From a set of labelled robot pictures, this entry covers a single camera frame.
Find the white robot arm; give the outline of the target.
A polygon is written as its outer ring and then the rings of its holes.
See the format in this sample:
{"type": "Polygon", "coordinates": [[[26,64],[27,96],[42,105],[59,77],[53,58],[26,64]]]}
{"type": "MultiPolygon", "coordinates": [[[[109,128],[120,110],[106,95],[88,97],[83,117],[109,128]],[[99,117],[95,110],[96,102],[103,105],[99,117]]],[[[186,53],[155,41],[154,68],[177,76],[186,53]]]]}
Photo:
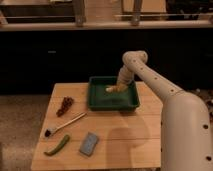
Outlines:
{"type": "Polygon", "coordinates": [[[122,90],[137,75],[161,100],[161,171],[213,171],[206,104],[148,67],[147,60],[145,51],[125,52],[117,84],[122,90]]]}

